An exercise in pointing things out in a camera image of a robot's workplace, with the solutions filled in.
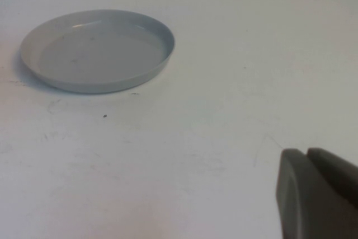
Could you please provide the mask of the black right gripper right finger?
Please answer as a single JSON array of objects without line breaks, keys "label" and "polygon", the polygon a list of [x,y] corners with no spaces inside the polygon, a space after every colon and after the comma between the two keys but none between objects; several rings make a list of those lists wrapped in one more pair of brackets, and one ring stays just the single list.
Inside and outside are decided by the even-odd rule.
[{"label": "black right gripper right finger", "polygon": [[321,148],[310,148],[307,157],[337,192],[357,192],[357,166]]}]

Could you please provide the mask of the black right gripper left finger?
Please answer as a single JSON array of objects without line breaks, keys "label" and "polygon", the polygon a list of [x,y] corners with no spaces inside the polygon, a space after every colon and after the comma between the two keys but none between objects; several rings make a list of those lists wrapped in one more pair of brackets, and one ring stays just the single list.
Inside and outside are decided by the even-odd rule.
[{"label": "black right gripper left finger", "polygon": [[337,192],[307,153],[282,151],[276,201],[283,238],[357,238],[357,192]]}]

